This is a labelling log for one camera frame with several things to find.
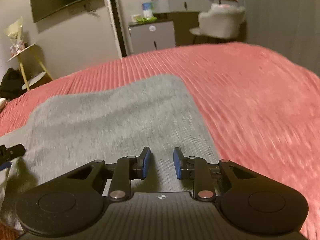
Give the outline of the grey curtain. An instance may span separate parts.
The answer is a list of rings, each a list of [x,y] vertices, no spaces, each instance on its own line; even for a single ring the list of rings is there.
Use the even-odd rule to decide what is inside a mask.
[[[241,42],[263,46],[319,74],[319,0],[238,0]]]

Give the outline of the black bag on floor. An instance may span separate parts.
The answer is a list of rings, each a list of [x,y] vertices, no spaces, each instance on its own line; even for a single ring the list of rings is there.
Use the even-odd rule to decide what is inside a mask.
[[[13,68],[9,68],[1,81],[1,98],[13,100],[23,94],[24,80],[22,74]]]

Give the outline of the blue white box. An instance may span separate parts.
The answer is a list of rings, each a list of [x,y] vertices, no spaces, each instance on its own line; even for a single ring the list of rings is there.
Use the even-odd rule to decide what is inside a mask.
[[[142,11],[143,11],[143,15],[144,18],[152,18],[153,13],[152,13],[152,3],[151,2],[145,2],[142,3]]]

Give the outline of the grey upholstered chair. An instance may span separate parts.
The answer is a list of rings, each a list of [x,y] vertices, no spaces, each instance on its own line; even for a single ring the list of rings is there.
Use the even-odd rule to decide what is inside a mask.
[[[244,23],[245,18],[244,6],[213,3],[208,11],[198,14],[199,26],[189,29],[194,36],[193,44],[198,36],[225,41],[234,40],[239,36],[240,25]]]

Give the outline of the pink ribbed bedspread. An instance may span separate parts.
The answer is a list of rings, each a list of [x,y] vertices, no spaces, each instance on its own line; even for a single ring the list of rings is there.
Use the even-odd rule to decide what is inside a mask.
[[[52,96],[114,89],[158,74],[184,81],[224,158],[304,194],[310,211],[302,232],[319,239],[319,77],[260,46],[178,47],[78,71],[8,103],[1,135],[22,127]]]

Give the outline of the yellow round side table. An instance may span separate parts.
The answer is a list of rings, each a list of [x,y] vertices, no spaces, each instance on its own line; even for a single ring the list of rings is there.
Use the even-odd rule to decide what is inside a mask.
[[[17,67],[22,75],[22,90],[30,91],[54,80],[43,58],[41,47],[33,43],[7,60],[9,66]]]

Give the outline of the grey vanity desk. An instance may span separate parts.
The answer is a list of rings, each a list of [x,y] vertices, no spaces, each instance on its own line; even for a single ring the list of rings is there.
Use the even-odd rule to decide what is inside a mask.
[[[151,0],[151,3],[154,15],[174,23],[177,47],[193,44],[194,36],[189,29],[199,26],[198,14],[208,11],[213,3],[240,6],[230,0]]]

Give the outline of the cream pillow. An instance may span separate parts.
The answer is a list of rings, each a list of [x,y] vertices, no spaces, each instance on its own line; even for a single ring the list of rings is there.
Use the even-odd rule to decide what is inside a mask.
[[[6,106],[7,101],[5,98],[0,98],[0,111]]]

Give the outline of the grey sweatpants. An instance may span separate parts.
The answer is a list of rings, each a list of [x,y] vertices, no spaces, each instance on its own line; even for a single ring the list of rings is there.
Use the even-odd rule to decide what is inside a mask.
[[[137,191],[188,191],[175,174],[173,151],[217,163],[219,155],[184,82],[164,74],[95,93],[60,95],[37,106],[21,128],[1,137],[24,156],[1,172],[1,222],[20,230],[18,196],[93,160],[115,163],[151,148],[151,167]]]

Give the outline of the grey drawer cabinet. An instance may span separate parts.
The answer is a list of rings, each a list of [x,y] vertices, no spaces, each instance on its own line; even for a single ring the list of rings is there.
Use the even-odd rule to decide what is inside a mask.
[[[172,21],[130,23],[128,29],[133,54],[176,47],[174,23]]]

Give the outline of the wrapped flower bouquet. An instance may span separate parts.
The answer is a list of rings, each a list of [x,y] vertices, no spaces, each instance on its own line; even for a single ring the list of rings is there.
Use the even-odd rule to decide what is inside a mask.
[[[17,55],[25,48],[23,42],[23,17],[20,17],[14,23],[9,25],[4,30],[4,33],[11,42],[10,53],[12,56]]]

